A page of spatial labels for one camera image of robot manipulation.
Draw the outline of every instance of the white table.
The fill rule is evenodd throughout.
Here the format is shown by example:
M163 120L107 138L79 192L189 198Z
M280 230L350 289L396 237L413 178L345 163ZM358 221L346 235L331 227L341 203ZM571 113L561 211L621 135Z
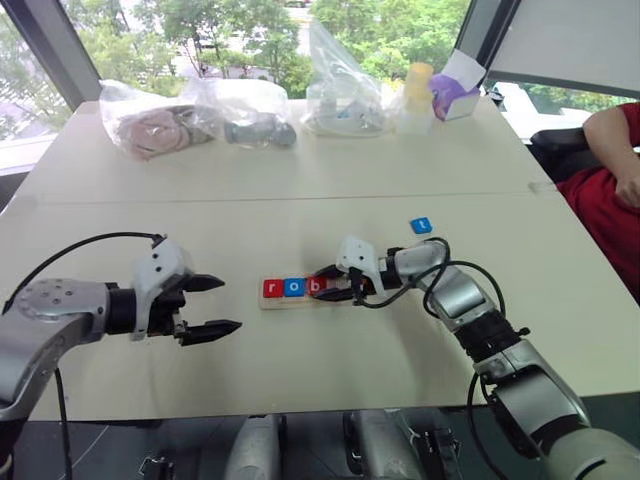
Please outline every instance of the white table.
M181 348L126 336L61 362L73 420L141 419L464 403L471 361L417 292L382 310L261 311L260 277L330 263L343 235L386 247L416 241L429 216L457 258L494 274L516 328L580 395L640 389L640 310L555 192L295 201L37 204L0 218L2 296L42 259L99 232L166 232L227 286L189 296L185 318L242 321L233 335ZM143 240L109 240L61 259L49 276L131 279ZM33 419L57 419L47 388Z
M300 113L302 101L292 101ZM318 138L290 150L224 142L134 161L82 105L18 192L44 203L258 200L518 193L549 182L487 98L427 137Z

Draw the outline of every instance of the floor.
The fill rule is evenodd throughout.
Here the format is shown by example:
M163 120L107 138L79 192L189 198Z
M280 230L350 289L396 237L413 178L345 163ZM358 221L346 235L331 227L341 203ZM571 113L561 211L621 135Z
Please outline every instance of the floor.
M595 427L613 431L640 448L640 394L587 398L585 403ZM511 449L487 409L477 409L476 419L487 450L509 478L547 478L540 462L521 458ZM287 420L285 480L353 476L345 461L342 415L339 412L290 414ZM448 420L455 437L462 444L459 465L463 477L493 478L471 441L464 412L449 413ZM177 478L181 480L221 478L243 421L240 417L167 420L150 428L73 423L74 478L142 478L138 469L143 460L159 452L167 453L176 461ZM27 424L16 446L15 478L63 478L57 422Z

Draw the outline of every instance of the plastic bag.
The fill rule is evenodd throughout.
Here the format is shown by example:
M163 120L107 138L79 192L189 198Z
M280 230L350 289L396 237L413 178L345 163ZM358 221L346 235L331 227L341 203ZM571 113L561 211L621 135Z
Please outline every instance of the plastic bag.
M391 128L391 88L362 70L320 23L310 28L313 78L303 125L317 135L375 137Z
M167 98L115 80L101 84L105 130L116 146L137 158L148 160L213 140L209 132L221 123L215 109L196 107L183 95Z
M227 142L251 148L289 147L296 142L296 132L288 122L287 92L274 83L250 79L193 79L185 92L196 99L196 107L202 107L202 112L212 108L220 112L222 133L205 129L210 135L223 134ZM196 121L207 124L200 118Z

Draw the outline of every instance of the white wall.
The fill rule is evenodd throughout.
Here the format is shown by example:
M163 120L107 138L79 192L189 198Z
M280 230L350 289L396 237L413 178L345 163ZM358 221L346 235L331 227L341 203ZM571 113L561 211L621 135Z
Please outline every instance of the white wall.
M491 70L640 91L640 0L523 0Z

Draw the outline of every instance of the red shirt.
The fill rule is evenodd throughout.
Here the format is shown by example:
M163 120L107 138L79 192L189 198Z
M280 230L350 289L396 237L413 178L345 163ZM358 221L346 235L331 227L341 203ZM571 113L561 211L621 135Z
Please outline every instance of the red shirt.
M627 117L631 144L639 146L640 102L618 108ZM640 208L616 195L616 178L603 167L578 172L558 189L640 304Z

